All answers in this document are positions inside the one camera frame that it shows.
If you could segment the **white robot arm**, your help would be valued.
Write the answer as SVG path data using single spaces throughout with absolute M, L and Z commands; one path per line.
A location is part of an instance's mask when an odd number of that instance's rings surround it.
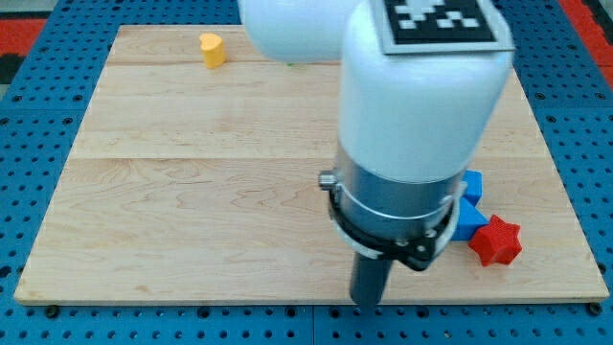
M 464 172 L 511 70 L 489 1 L 243 0 L 264 56 L 341 64 L 338 149 L 320 178 L 355 251 L 426 269 L 451 240 Z

